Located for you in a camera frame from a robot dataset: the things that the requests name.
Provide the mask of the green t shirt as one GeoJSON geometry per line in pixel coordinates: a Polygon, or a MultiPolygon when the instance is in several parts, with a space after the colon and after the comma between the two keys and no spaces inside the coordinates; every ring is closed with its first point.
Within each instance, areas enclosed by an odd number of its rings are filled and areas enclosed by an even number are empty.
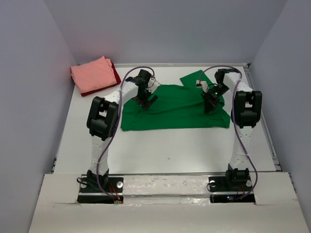
{"type": "Polygon", "coordinates": [[[187,128],[229,128],[230,116],[223,109],[224,98],[216,108],[205,113],[202,89],[196,87],[196,80],[212,84],[211,80],[198,70],[180,79],[181,85],[162,84],[154,94],[158,97],[148,110],[143,110],[134,100],[123,106],[121,129],[125,131],[147,131],[187,128]]]}

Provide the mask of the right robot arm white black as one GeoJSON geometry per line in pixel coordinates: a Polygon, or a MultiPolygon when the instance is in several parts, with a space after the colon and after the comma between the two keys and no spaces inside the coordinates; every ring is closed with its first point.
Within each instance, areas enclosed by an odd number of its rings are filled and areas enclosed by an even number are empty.
{"type": "Polygon", "coordinates": [[[227,91],[232,93],[231,121],[235,138],[231,159],[223,176],[211,177],[209,192],[242,191],[249,195],[257,182],[251,181],[249,168],[254,167],[248,153],[252,132],[261,118],[262,93],[255,91],[242,81],[242,73],[230,66],[217,66],[214,75],[216,83],[208,84],[198,79],[197,87],[202,88],[205,113],[211,113],[227,91]]]}

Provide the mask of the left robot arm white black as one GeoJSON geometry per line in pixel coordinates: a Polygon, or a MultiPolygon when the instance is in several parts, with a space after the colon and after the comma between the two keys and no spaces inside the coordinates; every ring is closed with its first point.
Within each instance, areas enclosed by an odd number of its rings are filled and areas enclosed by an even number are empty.
{"type": "Polygon", "coordinates": [[[92,100],[86,121],[92,143],[86,180],[94,190],[106,192],[109,180],[108,149],[116,135],[122,107],[133,100],[143,110],[148,110],[158,98],[153,93],[159,86],[155,71],[147,66],[139,66],[126,73],[119,89],[92,100]]]}

